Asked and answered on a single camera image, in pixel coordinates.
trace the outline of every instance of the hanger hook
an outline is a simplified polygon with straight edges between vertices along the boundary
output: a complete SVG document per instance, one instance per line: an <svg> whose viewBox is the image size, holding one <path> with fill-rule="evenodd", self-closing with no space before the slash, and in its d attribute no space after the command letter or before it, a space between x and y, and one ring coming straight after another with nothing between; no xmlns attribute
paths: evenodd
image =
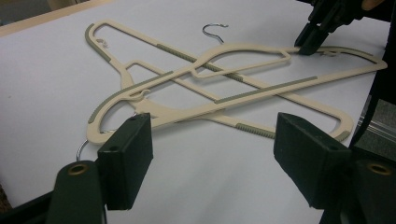
<svg viewBox="0 0 396 224"><path fill-rule="evenodd" d="M212 35L212 34L208 33L208 32L205 30L206 27L208 27L208 26L219 26L219 27L224 27L224 28L225 28L225 27L228 27L228 25L220 24L220 23L209 23L208 25L204 26L204 28L202 28L202 32L203 32L205 35L210 36L210 37L213 37L213 38L216 38L221 44L223 44L224 41L221 39L221 37L219 37L218 35Z"/></svg>

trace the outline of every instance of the white table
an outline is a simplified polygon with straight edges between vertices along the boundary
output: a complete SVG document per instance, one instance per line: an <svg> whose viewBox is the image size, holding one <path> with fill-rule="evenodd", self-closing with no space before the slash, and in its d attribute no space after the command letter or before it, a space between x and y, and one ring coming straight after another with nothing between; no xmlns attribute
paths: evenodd
<svg viewBox="0 0 396 224"><path fill-rule="evenodd" d="M57 172L75 160L92 111L120 89L119 75L84 40L91 23L111 19L200 55L218 44L201 32L211 22L230 25L210 29L226 42L291 47L311 10L308 4L286 0L119 0L1 37L0 183L11 204L26 203L53 189ZM360 49L381 57L388 29L389 24L381 21L353 21L330 35L325 45ZM124 63L133 53L141 53L165 71L180 66L163 53L137 49L138 44L123 45L121 35L107 30L100 34ZM294 55L291 64L257 78L277 84L362 63L347 56ZM146 75L140 70L133 72L137 80ZM296 93L339 108L357 123L373 79L374 74L362 75ZM220 80L200 84L224 96L231 94L229 90L251 90ZM150 99L179 108L202 103L175 84L166 85L161 92L151 93ZM110 111L104 129L117 128L133 114L127 104L121 105ZM233 109L229 114L275 126L279 111L309 119L326 132L335 126L333 119L279 98ZM350 137L343 143L347 146L349 141ZM272 139L202 120L156 130L154 160L133 209L107 212L108 221L318 223L321 211L308 207L277 164L273 143ZM86 147L83 159L95 160L97 148Z"/></svg>

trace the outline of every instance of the beige hanger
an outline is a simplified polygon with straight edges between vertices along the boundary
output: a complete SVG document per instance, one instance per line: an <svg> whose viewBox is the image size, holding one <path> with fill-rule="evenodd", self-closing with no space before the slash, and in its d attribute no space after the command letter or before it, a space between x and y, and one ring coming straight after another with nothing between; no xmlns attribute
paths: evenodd
<svg viewBox="0 0 396 224"><path fill-rule="evenodd" d="M141 62L141 61L131 61L127 63L126 65L121 64L117 59L112 56L103 46L101 46L97 41L94 41L96 38L94 37L94 31L103 26L103 25L108 25L110 27L113 27L117 30L120 30L124 32L127 35L136 37L146 43L149 43L150 45L153 45L159 49L165 50L167 52L170 52L180 58L183 58L189 62L192 62L192 64L185 66L183 68L180 68L176 70L175 72L168 72L165 73L164 71L154 67L153 65ZM333 116L337 119L340 119L340 125L337 127L335 131L331 133L331 136L336 138L337 140L341 141L345 139L350 132L352 131L353 128L353 122L350 116L348 116L346 113L337 110L335 108L331 108L327 105L320 104L318 102L306 99L304 97L298 96L296 94L287 92L287 91L293 91L293 90L298 90L300 88L312 86L312 85L317 85L320 83L336 80L339 78L344 78L344 77L351 77L351 76L356 76L362 73L368 73L372 72L375 70L379 70L382 68L386 67L386 64L382 62L381 60L370 56L366 53L356 51L354 49L342 49L342 48L327 48L327 49L320 49L319 51L325 52L325 51L338 51L339 53L348 53L348 54L353 54L360 56L362 58L368 59L372 61L373 65L365 66L363 68L358 68L358 69L352 69L348 70L342 73L336 73L336 74L330 74L326 76L320 76L320 77L311 77L311 78L305 78L301 80L296 80L293 82L289 83L284 83L281 85L275 85L275 86L269 86L268 84L265 84L263 82L260 82L257 79L247 77L244 75L240 74L235 74L235 72L254 68L254 67L260 67L260 66L267 66L267 65L273 65L277 63L284 63L287 62L290 59L289 52L296 52L298 49L296 48L291 48L291 49L274 49L274 48L268 48L265 46L260 46L260 45L251 45L251 44L224 44L218 47L215 47L213 49L210 49L206 53L204 53L201 57L198 59L194 58L190 54L183 52L181 50L166 46L165 44L159 42L158 40L155 40L153 38L150 38L148 36L142 35L138 33L137 31L134 31L132 29L129 29L125 26L122 26L120 24L115 23L114 21L101 21L96 24L91 25L86 32L86 39L88 43L107 61L109 62L113 67L115 67L121 75L121 83L123 90L118 91L114 94L112 94L110 97L108 97L104 102L102 102L96 110L93 112L92 116L90 117L89 124L88 124L88 130L87 130L87 138L90 142L95 143L95 144L103 144L108 137L111 135L111 133L100 133L100 124L102 121L103 116L105 113L108 111L109 108L111 108L113 105L118 103L119 101L126 100L128 101L134 108L137 113L141 112L150 112L151 115L154 117L152 120L152 128L162 126L167 123L172 123L172 122L177 122L177 121L182 121L185 119L211 119L216 122L226 124L235 128L238 128L243 131L247 131L250 133L256 133L259 135L263 136L268 136L268 137L274 137L275 133L275 128L273 127L265 127L262 125L257 125L251 122L247 122L241 119L235 119L235 118L230 118L222 115L222 111L226 109L229 106L235 106L235 105L241 105L245 104L251 101L256 101L260 100L269 96L272 96L274 94L280 94L281 97L286 98L288 100L291 100L297 104L307 106L309 108L313 108L317 111L320 111L322 113L328 114L330 116ZM283 56L280 59L277 60L272 60L270 62L263 62L263 63L255 63L247 66L242 66L234 69L226 69L223 70L219 67L216 67L213 63L208 63L211 59L213 59L216 56L219 56L221 54L227 53L227 52L233 52L233 51L259 51L259 52L270 52L270 53L276 53L281 56ZM159 74L160 76L151 78L149 80L146 80L144 82L135 84L133 83L132 77L127 71L127 68L133 65L140 65L142 67L145 67L151 71L153 71L156 74ZM196 69L200 66L206 67L212 71L215 71L214 73L210 75L204 75L200 76L196 72ZM182 79L179 79L177 77L180 77L186 73L192 73L195 77L198 78L206 78L206 77L213 77L213 76L220 76L220 75L226 75L227 77L234 78L238 81L247 83L251 86L254 86L256 88L260 88L257 91L251 91L247 92L244 94L239 94L234 97L227 97L220 99L218 96L204 91L201 88L191 84L190 82L183 81ZM167 80L173 79L176 83L192 90L196 91L203 96L214 100L213 103L202 105L202 106L197 106L192 109L187 109L187 110L179 110L179 109L173 109L169 108L163 105L158 105L150 100L144 98L144 93L147 92L147 90L153 86L156 86L158 84L164 83Z"/></svg>

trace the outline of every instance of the white surface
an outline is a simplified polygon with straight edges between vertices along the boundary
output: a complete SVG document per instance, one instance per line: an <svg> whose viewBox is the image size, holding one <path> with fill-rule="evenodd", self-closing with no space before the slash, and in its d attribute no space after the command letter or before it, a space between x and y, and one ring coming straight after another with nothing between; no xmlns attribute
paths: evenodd
<svg viewBox="0 0 396 224"><path fill-rule="evenodd" d="M307 4L286 0L125 0L0 38L0 183L11 204L26 203L52 190L57 172L74 161L91 112L120 89L119 75L84 40L91 23L111 19L199 55L218 44L201 33L207 23L229 24L227 29L210 29L227 42L289 47L311 10ZM381 57L388 26L369 19L353 21L330 35L325 45ZM106 40L124 63L132 59L132 51L139 52L135 45L118 49L123 42L117 42L117 35ZM178 66L161 53L142 52L165 71ZM276 84L362 63L347 56L294 56L291 64L257 78ZM356 123L373 78L363 75L298 93L344 110ZM200 84L217 94L230 94L219 88L219 81ZM230 81L225 84L236 87ZM151 93L150 99L174 107L202 103L189 100L175 85L162 91ZM278 98L229 114L275 126L278 111L302 116L327 132L335 126L332 119ZM132 113L127 104L117 106L104 129L116 128ZM271 139L197 120L155 131L153 143L154 160L133 209L108 212L109 223L318 223L320 219L321 212L308 207L275 161ZM96 149L86 147L83 158L94 160Z"/></svg>

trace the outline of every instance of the clothes hanger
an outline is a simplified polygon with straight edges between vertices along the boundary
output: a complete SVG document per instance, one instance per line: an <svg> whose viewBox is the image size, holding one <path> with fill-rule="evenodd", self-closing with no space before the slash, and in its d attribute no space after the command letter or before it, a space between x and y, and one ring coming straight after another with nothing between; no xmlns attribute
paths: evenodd
<svg viewBox="0 0 396 224"><path fill-rule="evenodd" d="M165 50L169 53L176 55L177 57L183 58L192 64L178 69L174 72L165 73L160 69L144 63L140 61L131 61L126 65L121 64L117 59L112 56L103 46L101 46L94 37L94 31L101 26L110 26L113 27L121 32L124 32L127 35L133 36L138 38L150 45L153 45L159 49ZM284 63L290 59L289 53L297 52L297 48L290 48L290 49L274 49L268 48L259 45L251 45L251 44L227 44L215 47L213 49L208 50L204 53L201 57L195 58L192 55L183 52L179 49L172 48L170 46L165 45L164 43L159 42L153 38L148 36L142 35L137 31L129 29L128 27L122 26L120 24L115 23L114 21L100 21L96 24L92 24L86 31L86 39L88 43L113 67L115 67L121 75L121 83L122 87L124 88L121 91L118 91L108 97L104 102L102 102L96 110L93 112L92 116L89 119L88 130L87 130L87 138L90 142L95 144L103 144L112 133L100 133L100 124L102 121L103 116L111 108L113 105L118 103L119 101L128 101L133 107L135 107L136 112L150 112L154 119L152 120L152 127L162 126L167 123L182 121L185 119L211 119L219 123L223 123L243 131L247 131L250 133L256 133L263 136L273 137L275 133L275 128L272 127L265 127L257 124L253 124L250 122L246 122L244 120L230 118L222 115L222 111L226 109L228 106L235 106L245 104L251 101L260 100L265 97L270 97L275 94L280 94L281 97L284 97L288 100L291 100L297 104L308 106L313 108L319 112L328 114L333 116L337 119L340 119L340 125L337 127L335 131L331 133L331 135L336 138L337 140L345 139L353 128L353 121L351 120L350 116L346 113L331 108L327 105L320 104L318 102L314 102L312 100L306 99L304 97L298 96L296 94L290 93L288 91L298 90L300 88L305 88L312 85L317 85L320 83L336 80L339 78L344 77L351 77L356 76L362 73L372 72L375 70L379 70L386 67L386 64L383 63L381 60L370 56L366 53L356 51L354 49L343 49L343 48L323 48L320 49L320 52L338 52L338 53L348 53L353 54L356 56L360 56L365 58L375 64L365 66L362 68L351 69L342 73L330 74L320 77L311 77L311 78L304 78L300 80L296 80L289 83L284 83L281 85L269 86L263 82L260 82L257 79L247 77L244 75L236 74L235 72L246 70L251 67L258 67L258 66L265 66L270 64L277 64L277 63ZM270 62L264 63L256 63L251 64L248 66L243 66L234 69L226 69L223 70L215 66L213 63L209 63L211 59L226 52L233 52L233 51L240 51L240 50L250 50L250 51L261 51L261 52L270 52L270 53L277 53L282 55L283 57L277 60L273 60ZM151 78L144 82L134 84L131 75L128 73L127 68L133 65L140 65L145 67L154 73L160 74L160 76ZM196 72L196 69L200 66L208 68L209 70L215 71L210 75L199 76ZM199 78L206 78L206 77L213 77L213 76L220 76L226 75L227 77L234 78L238 81L247 83L251 86L259 88L257 91L251 91L244 94L239 94L234 97L228 97L219 99L219 97L213 95L212 93L206 92L201 90L200 88L190 84L189 82L183 81L179 79L181 75L184 75L188 72L193 73L196 77ZM213 103L197 106L193 109L187 110L177 110L172 109L163 105L155 104L148 99L144 98L144 94L148 91L149 88L156 86L158 84L164 83L165 81L173 79L176 83L179 83L186 88L189 88L193 91L196 91L203 96L214 100Z"/></svg>

